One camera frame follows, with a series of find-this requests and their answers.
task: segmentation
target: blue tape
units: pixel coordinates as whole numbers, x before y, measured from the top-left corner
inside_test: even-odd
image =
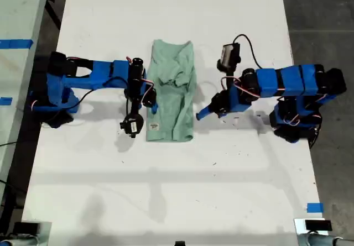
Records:
[[[0,40],[0,49],[29,49],[33,44],[32,40]]]
[[[308,203],[308,213],[323,213],[323,203]]]
[[[12,98],[0,97],[0,106],[9,106],[12,103]]]

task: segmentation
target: clothing label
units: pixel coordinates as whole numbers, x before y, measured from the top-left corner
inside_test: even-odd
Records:
[[[131,129],[132,129],[132,133],[135,133],[138,130],[136,122],[132,122],[131,123]]]
[[[160,130],[160,124],[150,123],[149,129],[150,129],[150,131],[158,131],[158,130]]]

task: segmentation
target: white table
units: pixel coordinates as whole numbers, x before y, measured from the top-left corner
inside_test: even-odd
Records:
[[[45,0],[0,0],[0,40],[31,39],[30,49],[0,50],[0,97],[13,98],[0,106],[0,144],[15,142],[20,129]],[[6,180],[15,144],[0,147],[0,179]],[[0,183],[0,199],[4,185]]]
[[[221,89],[216,61],[238,33],[263,66],[292,64],[283,0],[66,0],[58,51],[148,66],[154,39],[191,40],[197,112]],[[255,67],[244,40],[241,57],[236,75]],[[23,219],[52,222],[51,246],[297,245],[293,219],[321,217],[306,212],[319,198],[307,142],[257,116],[274,105],[196,121],[188,143],[148,143],[145,128],[136,139],[119,129],[122,90],[95,91],[74,122],[41,130]]]

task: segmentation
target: green t-shirt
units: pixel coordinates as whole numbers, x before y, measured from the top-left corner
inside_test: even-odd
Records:
[[[196,89],[192,42],[175,45],[155,40],[148,78],[155,83],[158,110],[148,111],[147,141],[191,140]]]

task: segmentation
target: floor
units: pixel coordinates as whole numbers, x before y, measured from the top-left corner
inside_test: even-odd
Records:
[[[350,90],[354,86],[354,69],[351,68],[354,65],[354,0],[284,0],[284,4],[294,62],[321,63],[327,70],[340,68],[349,88],[321,109],[325,121],[311,156],[324,216],[332,220],[333,234],[354,239],[354,150],[351,147],[354,145],[351,135],[354,101]],[[64,5],[65,0],[56,0],[53,4],[60,18]],[[44,13],[33,79],[44,70],[45,58],[56,49],[58,35],[55,25]],[[21,141],[38,137],[39,129],[28,112],[20,131]],[[13,185],[27,189],[36,147],[28,143],[21,149],[16,148],[8,179]],[[20,206],[24,198],[21,195],[17,198]],[[16,210],[15,216],[20,219],[21,210]]]

